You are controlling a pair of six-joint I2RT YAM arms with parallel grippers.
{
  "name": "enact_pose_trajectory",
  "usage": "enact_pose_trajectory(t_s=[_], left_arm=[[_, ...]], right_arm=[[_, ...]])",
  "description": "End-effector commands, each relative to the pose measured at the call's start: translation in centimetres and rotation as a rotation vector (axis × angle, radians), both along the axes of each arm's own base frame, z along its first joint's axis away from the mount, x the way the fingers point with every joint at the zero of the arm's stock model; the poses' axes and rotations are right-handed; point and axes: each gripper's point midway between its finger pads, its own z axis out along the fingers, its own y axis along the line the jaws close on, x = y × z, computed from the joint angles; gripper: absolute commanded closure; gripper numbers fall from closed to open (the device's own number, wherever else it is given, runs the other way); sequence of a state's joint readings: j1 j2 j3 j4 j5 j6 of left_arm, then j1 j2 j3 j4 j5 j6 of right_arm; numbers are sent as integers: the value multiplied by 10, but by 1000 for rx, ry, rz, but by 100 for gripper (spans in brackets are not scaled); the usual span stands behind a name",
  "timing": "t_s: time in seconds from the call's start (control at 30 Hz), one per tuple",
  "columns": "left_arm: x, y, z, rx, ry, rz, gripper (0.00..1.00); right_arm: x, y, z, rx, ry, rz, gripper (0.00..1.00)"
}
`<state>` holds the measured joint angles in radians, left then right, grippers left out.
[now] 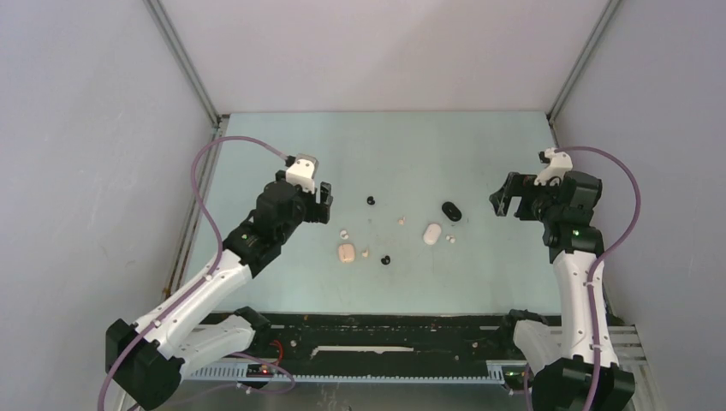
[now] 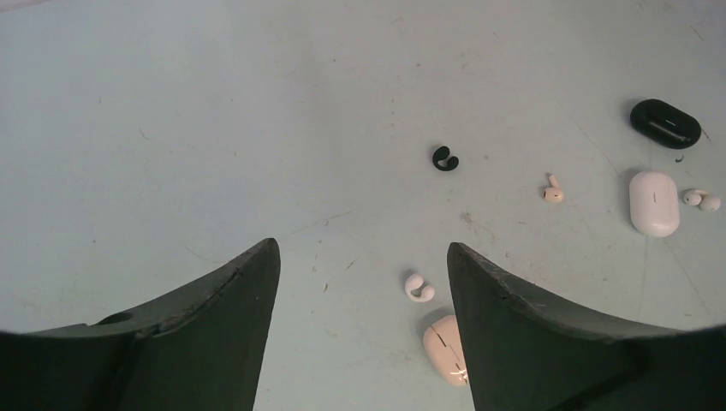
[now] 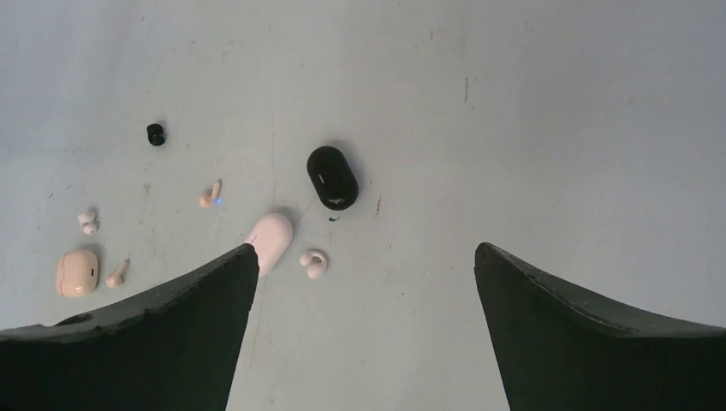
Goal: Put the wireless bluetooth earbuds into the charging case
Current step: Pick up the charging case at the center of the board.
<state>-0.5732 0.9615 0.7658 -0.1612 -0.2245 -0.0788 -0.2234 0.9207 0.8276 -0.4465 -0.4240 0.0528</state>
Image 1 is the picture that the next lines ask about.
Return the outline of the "pink earbud charging case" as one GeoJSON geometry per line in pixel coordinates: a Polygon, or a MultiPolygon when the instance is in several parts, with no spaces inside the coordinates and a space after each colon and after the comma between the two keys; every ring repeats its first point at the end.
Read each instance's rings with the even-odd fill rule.
{"type": "Polygon", "coordinates": [[[351,243],[341,244],[337,249],[337,254],[343,264],[354,262],[357,255],[355,247],[351,243]]]}

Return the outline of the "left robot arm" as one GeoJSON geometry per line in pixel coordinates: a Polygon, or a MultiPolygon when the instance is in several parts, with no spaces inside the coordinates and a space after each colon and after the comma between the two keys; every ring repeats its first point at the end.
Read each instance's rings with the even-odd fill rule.
{"type": "Polygon", "coordinates": [[[286,180],[267,184],[255,207],[227,237],[218,238],[212,259],[187,284],[133,323],[118,319],[108,327],[102,388],[115,382],[135,408],[153,410],[201,367],[241,351],[266,353],[271,334],[250,308],[200,332],[194,328],[274,261],[299,225],[328,223],[332,202],[328,182],[311,193],[286,180]]]}

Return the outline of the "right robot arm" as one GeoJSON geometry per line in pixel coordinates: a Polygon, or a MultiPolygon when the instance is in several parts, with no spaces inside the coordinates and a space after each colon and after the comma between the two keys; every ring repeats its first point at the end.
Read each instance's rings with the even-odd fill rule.
{"type": "Polygon", "coordinates": [[[508,174],[490,197],[494,212],[543,224],[543,243],[559,290],[561,335],[534,319],[501,330],[497,344],[510,358],[525,356],[524,385],[533,410],[623,410],[635,392],[634,375],[622,369],[608,333],[603,292],[601,232],[592,227],[602,182],[567,171],[540,185],[535,175],[508,174]]]}

